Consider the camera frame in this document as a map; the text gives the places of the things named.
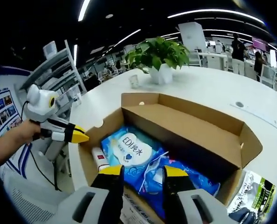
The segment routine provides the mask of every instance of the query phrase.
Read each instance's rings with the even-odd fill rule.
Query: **robotic arm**
[[[55,114],[57,97],[59,97],[57,92],[40,90],[35,84],[31,85],[27,95],[27,117],[33,122],[40,123],[40,135],[45,138],[51,137],[55,141],[72,143],[88,141],[89,137],[80,126],[71,124]]]

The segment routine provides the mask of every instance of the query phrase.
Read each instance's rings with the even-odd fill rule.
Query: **wet wipes package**
[[[145,200],[160,217],[165,217],[164,210],[162,208],[162,180],[163,167],[165,165],[184,170],[188,174],[195,188],[204,189],[213,196],[218,193],[220,183],[212,183],[207,177],[199,172],[189,168],[187,165],[179,161],[173,160],[169,157],[168,152],[159,152],[159,154],[159,157],[149,163],[144,173],[144,180],[139,194],[145,198]]]
[[[137,191],[148,163],[163,152],[159,142],[132,126],[120,128],[101,145],[110,166],[124,165],[124,180]]]

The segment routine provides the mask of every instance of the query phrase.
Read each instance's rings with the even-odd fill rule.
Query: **white shelf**
[[[65,76],[59,78],[56,82],[52,83],[47,90],[55,90],[55,87],[58,87],[58,89],[63,86],[65,83],[70,81],[71,79],[75,78],[74,71],[69,72]]]
[[[52,66],[62,61],[63,59],[68,58],[67,49],[63,49],[52,56],[50,59],[43,62],[39,65],[29,76],[28,79],[21,85],[20,90],[27,89],[31,84],[33,84],[47,69],[50,69]]]

